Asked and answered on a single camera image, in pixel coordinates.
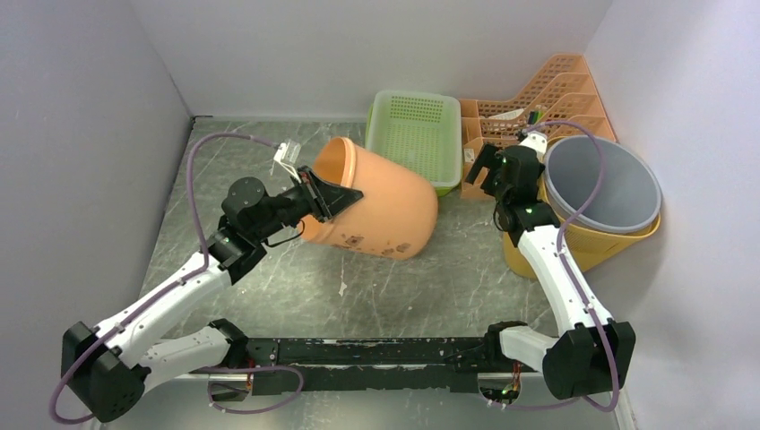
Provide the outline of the large orange plastic bucket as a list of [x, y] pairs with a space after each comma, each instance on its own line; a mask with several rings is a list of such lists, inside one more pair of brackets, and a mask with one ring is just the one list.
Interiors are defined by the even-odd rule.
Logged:
[[346, 137], [326, 143], [312, 169], [329, 183], [359, 190], [363, 198], [329, 222], [305, 217], [301, 237], [307, 242], [395, 260], [408, 260], [428, 244], [438, 198], [424, 177]]

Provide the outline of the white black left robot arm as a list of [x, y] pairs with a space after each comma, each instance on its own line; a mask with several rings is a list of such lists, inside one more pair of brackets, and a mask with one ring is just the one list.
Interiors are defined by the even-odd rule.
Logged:
[[247, 336], [227, 320], [177, 340], [164, 335], [201, 300], [245, 277], [265, 257], [271, 236], [306, 217], [331, 221], [363, 198], [359, 189], [328, 181], [307, 166], [277, 195], [256, 177], [238, 179], [222, 202], [217, 229], [201, 236], [198, 251], [178, 271], [120, 313], [94, 326], [78, 322], [65, 332], [61, 375], [48, 403], [51, 418], [62, 421], [56, 404], [64, 390], [84, 404], [89, 418], [107, 423], [181, 374], [245, 371]]

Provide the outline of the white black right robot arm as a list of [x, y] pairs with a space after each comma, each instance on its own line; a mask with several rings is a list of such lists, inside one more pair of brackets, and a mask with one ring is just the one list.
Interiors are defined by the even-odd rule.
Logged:
[[619, 400], [635, 346], [628, 322], [617, 322], [594, 297], [565, 241], [561, 223], [539, 197], [544, 166], [533, 148], [486, 144], [465, 181], [482, 169], [483, 192], [494, 198], [493, 221], [533, 269], [556, 318], [557, 337], [543, 335], [521, 322], [501, 322], [488, 329], [483, 348], [486, 364], [504, 371], [519, 363], [539, 372], [561, 404], [583, 398], [610, 412]]

